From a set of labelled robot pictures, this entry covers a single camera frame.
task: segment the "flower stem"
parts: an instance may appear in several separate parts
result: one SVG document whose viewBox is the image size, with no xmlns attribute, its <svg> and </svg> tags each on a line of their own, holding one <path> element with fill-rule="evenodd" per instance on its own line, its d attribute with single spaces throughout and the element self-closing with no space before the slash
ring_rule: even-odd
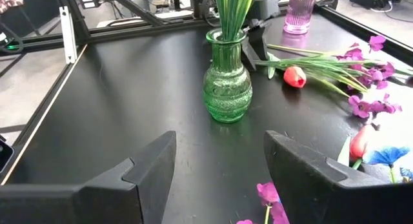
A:
<svg viewBox="0 0 413 224">
<path fill-rule="evenodd" d="M 363 162 L 362 158 L 357 159 L 357 161 L 353 164 L 353 169 L 357 170 L 360 167 L 361 162 Z"/>
<path fill-rule="evenodd" d="M 393 165 L 389 165 L 389 167 L 390 167 L 390 175 L 392 177 L 392 183 L 395 183 L 396 182 L 396 176 L 394 175 L 394 167 L 393 167 Z"/>
<path fill-rule="evenodd" d="M 267 211 L 265 212 L 265 222 L 264 224 L 268 224 L 268 219 L 270 218 L 270 209 L 272 207 L 270 205 L 267 205 Z"/>
<path fill-rule="evenodd" d="M 298 49 L 298 48 L 292 48 L 292 47 L 287 47 L 287 46 L 278 46 L 278 45 L 272 45 L 272 44 L 267 44 L 267 47 L 271 49 L 276 49 L 276 50 L 291 50 L 291 51 L 304 52 L 304 53 L 310 53 L 310 54 L 325 54 L 325 52 L 318 52 L 315 50 L 305 50 L 305 49 Z"/>
</svg>

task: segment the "floor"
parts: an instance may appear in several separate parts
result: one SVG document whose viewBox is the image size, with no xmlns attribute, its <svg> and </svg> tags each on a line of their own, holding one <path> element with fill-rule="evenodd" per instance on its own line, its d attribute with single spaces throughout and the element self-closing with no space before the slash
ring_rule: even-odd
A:
<svg viewBox="0 0 413 224">
<path fill-rule="evenodd" d="M 127 10 L 120 9 L 123 15 L 130 16 Z M 413 23 L 389 17 L 413 21 L 411 18 L 413 0 L 403 0 L 395 4 L 392 11 L 387 13 L 373 12 L 358 7 L 349 0 L 339 0 L 337 10 L 382 34 L 413 47 L 413 38 L 411 38 Z M 108 3 L 96 9 L 82 10 L 82 13 L 89 28 L 96 27 L 101 21 L 115 19 L 114 11 Z M 52 20 L 42 27 L 40 32 L 44 34 L 57 21 L 59 20 Z M 52 34 L 58 32 L 61 32 L 60 26 L 51 31 Z M 0 103 L 0 134 L 9 144 L 13 144 L 65 66 L 63 49 L 30 53 L 11 66 L 10 64 L 16 57 L 18 56 L 0 57 L 0 100 L 3 101 Z"/>
</svg>

